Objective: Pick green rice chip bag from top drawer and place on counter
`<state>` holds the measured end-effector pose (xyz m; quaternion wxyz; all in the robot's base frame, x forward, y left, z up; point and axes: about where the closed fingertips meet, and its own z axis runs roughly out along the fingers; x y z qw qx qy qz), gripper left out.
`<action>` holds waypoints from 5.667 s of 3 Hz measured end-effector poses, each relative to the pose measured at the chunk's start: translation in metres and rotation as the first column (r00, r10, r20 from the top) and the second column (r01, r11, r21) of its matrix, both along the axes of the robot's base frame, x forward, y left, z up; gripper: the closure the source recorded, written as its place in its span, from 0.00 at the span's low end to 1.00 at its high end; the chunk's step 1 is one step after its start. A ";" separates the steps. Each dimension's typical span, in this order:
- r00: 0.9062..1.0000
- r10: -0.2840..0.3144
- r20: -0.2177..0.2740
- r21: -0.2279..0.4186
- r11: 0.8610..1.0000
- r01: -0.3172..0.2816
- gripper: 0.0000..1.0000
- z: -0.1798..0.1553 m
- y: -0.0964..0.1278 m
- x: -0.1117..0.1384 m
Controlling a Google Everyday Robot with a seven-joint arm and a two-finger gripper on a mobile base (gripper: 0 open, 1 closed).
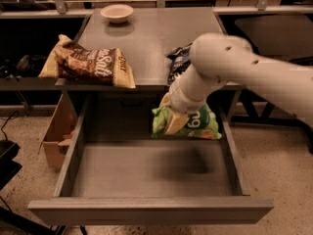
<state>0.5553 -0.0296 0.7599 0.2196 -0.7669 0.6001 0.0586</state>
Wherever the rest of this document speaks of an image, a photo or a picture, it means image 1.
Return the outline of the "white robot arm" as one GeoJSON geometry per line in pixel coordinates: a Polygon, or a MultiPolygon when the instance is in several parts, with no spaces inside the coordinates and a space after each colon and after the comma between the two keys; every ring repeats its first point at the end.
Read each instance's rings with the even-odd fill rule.
{"type": "Polygon", "coordinates": [[[202,107],[206,98],[235,82],[293,117],[313,126],[313,69],[256,55],[243,38],[221,33],[198,37],[191,64],[174,80],[163,104],[171,108],[164,133],[172,135],[202,107]]]}

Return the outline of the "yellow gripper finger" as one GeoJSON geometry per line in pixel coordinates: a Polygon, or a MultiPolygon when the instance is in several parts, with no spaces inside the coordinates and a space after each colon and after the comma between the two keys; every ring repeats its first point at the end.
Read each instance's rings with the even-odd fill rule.
{"type": "Polygon", "coordinates": [[[170,103],[169,93],[166,93],[160,102],[161,112],[164,114],[165,118],[165,126],[163,129],[163,133],[165,135],[176,134],[189,120],[189,116],[187,114],[181,114],[174,111],[171,108],[170,103]]]}

